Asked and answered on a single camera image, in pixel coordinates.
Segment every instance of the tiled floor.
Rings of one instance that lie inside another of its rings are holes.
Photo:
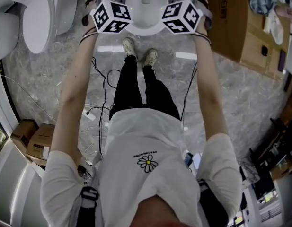
[[[73,55],[78,47],[78,41],[83,35],[80,23],[84,10],[84,0],[79,0],[73,26],[67,33],[56,37],[49,49],[41,54],[32,54],[26,47],[22,32],[15,50],[5,59],[5,73],[17,81],[37,103],[56,119],[59,110],[59,98],[67,70],[72,62]],[[23,8],[18,7],[14,13],[22,14]],[[121,50],[122,39],[130,36],[135,40],[139,59],[151,47],[159,51],[156,64],[158,78],[169,88],[174,102],[180,113],[183,109],[183,100],[195,65],[193,59],[178,58],[181,52],[195,53],[195,47],[188,35],[173,36],[167,30],[161,33],[139,37],[123,32],[121,35],[100,35],[94,50],[98,68],[107,74],[111,69],[120,69],[125,54]],[[221,82],[223,106],[226,115],[229,134],[233,140],[238,159],[242,159],[249,148],[255,148],[270,125],[269,118],[279,114],[285,95],[282,83],[264,77],[254,71],[246,69],[214,55]],[[117,84],[118,72],[113,72],[109,82]],[[138,75],[141,93],[145,95],[142,74]],[[103,79],[92,68],[86,103],[102,105],[104,91]],[[34,118],[37,123],[54,123],[13,81],[8,80],[12,99],[21,118]],[[110,107],[115,89],[107,88],[107,104]],[[92,111],[99,118],[100,111]],[[90,121],[82,117],[79,148],[91,154],[98,150],[98,120]],[[185,137],[187,148],[193,154],[201,152],[204,147],[204,123],[199,108],[199,99],[196,83],[193,82],[186,102]]]

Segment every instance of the backpack strap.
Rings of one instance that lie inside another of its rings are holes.
[[[81,198],[82,202],[76,226],[94,227],[98,192],[93,187],[83,187]]]
[[[203,179],[198,182],[201,189],[201,198],[199,200],[206,219],[210,227],[226,227],[229,222],[229,216],[223,205],[217,200],[216,196]]]

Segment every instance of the flower logo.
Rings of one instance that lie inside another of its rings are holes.
[[[139,164],[141,168],[144,168],[145,173],[149,173],[159,165],[156,161],[152,161],[152,159],[152,155],[143,156],[142,158],[138,159],[137,164]]]

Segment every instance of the toilet lid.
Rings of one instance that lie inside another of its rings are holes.
[[[43,52],[53,38],[54,1],[33,0],[25,9],[23,34],[28,49],[38,54]]]

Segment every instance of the sneaker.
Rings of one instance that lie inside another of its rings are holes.
[[[135,53],[135,47],[134,47],[134,42],[133,39],[127,37],[123,40],[123,48],[124,51],[126,52],[126,56],[129,55],[134,55],[137,59],[136,53]]]
[[[155,50],[155,49],[148,50],[147,57],[146,57],[146,60],[145,60],[143,67],[145,67],[145,66],[153,67],[156,60],[157,60],[157,57],[158,57],[157,50]]]

